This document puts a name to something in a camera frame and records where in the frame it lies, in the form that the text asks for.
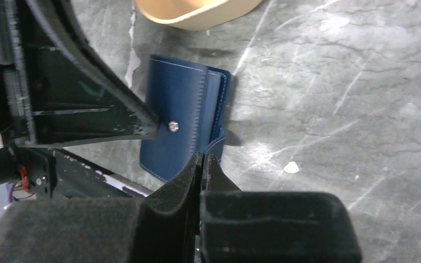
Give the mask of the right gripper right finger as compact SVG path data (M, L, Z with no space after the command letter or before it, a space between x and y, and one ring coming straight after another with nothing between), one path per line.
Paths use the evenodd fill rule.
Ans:
M240 190L218 159L203 162L203 262L361 262L350 215L328 192Z

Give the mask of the blue leather card holder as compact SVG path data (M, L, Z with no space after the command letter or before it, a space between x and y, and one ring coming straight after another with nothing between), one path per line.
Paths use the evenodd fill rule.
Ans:
M196 152L221 160L231 80L227 70L151 55L145 103L160 124L155 139L141 142L140 166L167 182Z

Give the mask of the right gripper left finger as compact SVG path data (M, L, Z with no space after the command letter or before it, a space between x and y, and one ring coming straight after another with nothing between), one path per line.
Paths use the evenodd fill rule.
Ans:
M203 156L146 198L32 200L0 218L0 262L194 262Z

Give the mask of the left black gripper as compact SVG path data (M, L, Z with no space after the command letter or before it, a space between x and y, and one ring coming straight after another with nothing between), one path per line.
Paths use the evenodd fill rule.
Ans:
M158 118L89 45L70 1L0 1L0 184L26 180L15 148L157 131Z

